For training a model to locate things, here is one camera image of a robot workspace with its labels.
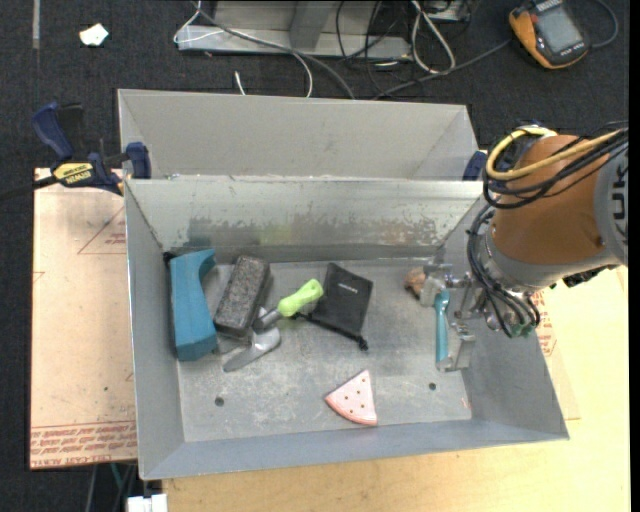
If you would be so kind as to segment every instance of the pink triangle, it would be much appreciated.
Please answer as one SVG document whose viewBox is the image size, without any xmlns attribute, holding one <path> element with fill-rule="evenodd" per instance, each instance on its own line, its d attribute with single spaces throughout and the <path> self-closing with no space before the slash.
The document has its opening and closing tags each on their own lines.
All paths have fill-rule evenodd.
<svg viewBox="0 0 640 512">
<path fill-rule="evenodd" d="M 360 372 L 353 379 L 329 393 L 325 397 L 325 401 L 340 416 L 354 423 L 378 424 L 369 370 Z"/>
</svg>

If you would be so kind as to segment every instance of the gray sponge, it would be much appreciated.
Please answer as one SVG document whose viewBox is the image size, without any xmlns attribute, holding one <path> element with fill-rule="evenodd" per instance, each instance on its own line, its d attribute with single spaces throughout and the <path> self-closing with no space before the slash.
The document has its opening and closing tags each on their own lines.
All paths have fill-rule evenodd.
<svg viewBox="0 0 640 512">
<path fill-rule="evenodd" d="M 213 317 L 219 333 L 234 338 L 250 334 L 270 276 L 268 262 L 252 256 L 238 257 Z"/>
</svg>

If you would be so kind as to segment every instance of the blue sponge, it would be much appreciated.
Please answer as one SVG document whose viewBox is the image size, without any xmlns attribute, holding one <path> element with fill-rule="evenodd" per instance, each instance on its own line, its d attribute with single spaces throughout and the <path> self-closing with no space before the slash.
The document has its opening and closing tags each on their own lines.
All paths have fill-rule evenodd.
<svg viewBox="0 0 640 512">
<path fill-rule="evenodd" d="M 169 261 L 174 341 L 180 361 L 195 361 L 218 346 L 201 282 L 215 266 L 213 255 L 214 250 L 207 249 Z"/>
</svg>

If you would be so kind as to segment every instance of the white wire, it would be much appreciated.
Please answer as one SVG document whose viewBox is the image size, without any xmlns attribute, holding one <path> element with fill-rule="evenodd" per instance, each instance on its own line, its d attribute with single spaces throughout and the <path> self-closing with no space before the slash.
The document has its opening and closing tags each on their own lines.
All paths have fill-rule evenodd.
<svg viewBox="0 0 640 512">
<path fill-rule="evenodd" d="M 260 39 L 258 37 L 250 36 L 249 34 L 245 34 L 244 32 L 240 32 L 239 30 L 234 30 L 233 32 L 230 32 L 228 30 L 223 30 L 223 32 L 226 32 L 231 35 L 235 35 L 236 37 L 238 36 L 246 37 L 247 39 L 249 39 L 250 41 L 253 41 L 254 43 L 269 45 L 269 46 L 278 48 L 283 52 L 286 52 L 289 55 L 292 55 L 293 57 L 295 57 L 300 62 L 300 64 L 302 64 L 302 66 L 304 67 L 304 70 L 307 72 L 307 76 L 309 77 L 309 90 L 307 91 L 307 95 L 305 97 L 306 98 L 311 97 L 311 94 L 313 93 L 313 73 L 311 73 L 311 69 L 309 68 L 307 63 L 304 61 L 304 59 L 300 55 L 298 55 L 297 52 L 294 52 L 292 51 L 291 48 L 287 48 L 286 46 L 283 46 L 281 44 L 274 43 L 272 41 L 267 41 L 266 39 Z"/>
<path fill-rule="evenodd" d="M 188 27 L 189 25 L 191 25 L 197 18 L 198 16 L 200 16 L 200 12 L 202 10 L 202 0 L 200 0 L 198 2 L 198 6 L 196 7 L 196 12 L 193 14 L 193 16 L 191 16 L 191 18 L 189 18 L 186 23 L 184 25 L 182 25 L 177 31 L 176 33 L 173 35 L 173 42 L 178 44 L 178 43 L 191 43 L 193 41 L 199 41 L 200 39 L 204 39 L 205 37 L 210 37 L 216 34 L 225 34 L 227 33 L 224 30 L 217 30 L 214 32 L 207 32 L 206 34 L 203 34 L 201 36 L 198 37 L 194 37 L 191 39 L 180 39 L 178 40 L 178 34 L 180 33 L 180 31 L 182 31 L 185 27 Z M 248 34 L 244 34 L 242 32 L 238 32 L 238 34 L 245 36 L 248 39 L 253 40 L 256 43 L 262 43 L 262 44 L 267 44 L 267 45 L 271 45 L 271 46 L 277 46 L 282 48 L 283 51 L 287 51 L 288 53 L 290 53 L 291 55 L 293 55 L 299 62 L 300 64 L 302 64 L 302 66 L 304 67 L 304 70 L 307 72 L 307 76 L 309 77 L 309 89 L 307 91 L 307 95 L 305 96 L 306 98 L 310 98 L 311 94 L 313 94 L 313 73 L 311 73 L 311 69 L 309 69 L 309 66 L 307 65 L 307 63 L 304 61 L 304 59 L 302 57 L 300 57 L 300 55 L 298 55 L 297 53 L 294 53 L 291 51 L 290 48 L 287 48 L 286 46 L 282 46 L 279 45 L 277 43 L 273 43 L 271 41 L 266 41 L 264 39 L 259 39 L 257 37 L 253 37 L 250 36 Z M 246 93 L 242 87 L 242 83 L 240 82 L 240 75 L 239 73 L 236 71 L 234 73 L 235 79 L 236 79 L 236 84 L 238 85 L 238 88 L 240 89 L 240 92 L 242 93 L 243 96 L 246 96 Z"/>
<path fill-rule="evenodd" d="M 244 92 L 244 89 L 242 88 L 242 82 L 240 81 L 240 73 L 238 73 L 237 71 L 234 71 L 233 76 L 236 78 L 236 84 L 238 84 L 238 89 L 240 89 L 240 93 L 243 96 L 246 96 L 247 93 Z"/>
<path fill-rule="evenodd" d="M 453 55 L 453 52 L 451 51 L 451 48 L 449 47 L 449 44 L 445 41 L 444 37 L 442 37 L 442 34 L 436 28 L 436 26 L 434 25 L 433 21 L 431 21 L 431 18 L 429 18 L 429 15 L 424 11 L 424 9 L 422 9 L 422 7 L 420 6 L 420 3 L 417 0 L 412 0 L 411 1 L 411 5 L 413 5 L 416 8 L 416 10 L 418 11 L 418 15 L 416 16 L 416 20 L 413 23 L 413 30 L 411 31 L 411 46 L 413 47 L 413 60 L 415 61 L 415 63 L 418 66 L 420 66 L 420 68 L 422 68 L 427 73 L 438 74 L 438 73 L 444 73 L 446 71 L 449 71 L 449 70 L 453 69 L 456 66 L 456 58 Z M 418 52 L 417 52 L 417 49 L 416 49 L 416 39 L 418 37 L 418 28 L 420 26 L 420 18 L 424 19 L 424 21 L 427 23 L 427 25 L 429 25 L 429 28 L 431 29 L 433 34 L 436 36 L 436 38 L 440 42 L 440 45 L 447 52 L 447 56 L 449 57 L 449 62 L 450 62 L 450 65 L 449 65 L 448 69 L 442 70 L 442 71 L 437 71 L 437 70 L 435 70 L 433 68 L 430 68 L 418 56 Z"/>
<path fill-rule="evenodd" d="M 309 69 L 309 66 L 304 61 L 304 59 L 302 57 L 300 57 L 300 55 L 298 55 L 297 53 L 292 53 L 291 55 L 293 55 L 296 59 L 298 59 L 300 64 L 302 64 L 304 66 L 304 69 L 307 72 L 307 76 L 309 77 L 309 90 L 307 91 L 307 96 L 306 97 L 310 98 L 311 97 L 311 93 L 313 92 L 313 73 L 311 73 L 311 70 Z"/>
<path fill-rule="evenodd" d="M 196 9 L 196 12 L 193 14 L 193 16 L 191 16 L 191 18 L 189 18 L 186 23 L 184 25 L 182 25 L 178 30 L 176 30 L 176 33 L 173 34 L 173 42 L 175 44 L 180 43 L 190 43 L 191 41 L 197 41 L 198 39 L 202 39 L 204 37 L 213 35 L 213 34 L 205 34 L 204 36 L 201 37 L 196 37 L 195 39 L 181 39 L 180 41 L 178 41 L 178 33 L 185 27 L 188 27 L 189 25 L 191 25 L 194 21 L 196 21 L 196 18 L 198 16 L 200 16 L 200 9 L 202 8 L 202 0 L 198 1 L 198 8 Z"/>
</svg>

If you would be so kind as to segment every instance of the clamp handle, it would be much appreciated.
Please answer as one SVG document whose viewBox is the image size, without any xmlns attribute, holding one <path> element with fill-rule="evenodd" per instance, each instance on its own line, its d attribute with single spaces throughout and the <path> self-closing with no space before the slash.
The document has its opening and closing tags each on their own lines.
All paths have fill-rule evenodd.
<svg viewBox="0 0 640 512">
<path fill-rule="evenodd" d="M 447 308 L 451 295 L 446 288 L 436 295 L 436 365 L 449 357 L 449 335 L 447 328 Z"/>
<path fill-rule="evenodd" d="M 58 122 L 56 110 L 57 102 L 47 103 L 33 114 L 31 126 L 38 138 L 56 152 L 58 162 L 65 162 L 73 157 L 73 146 Z"/>
</svg>

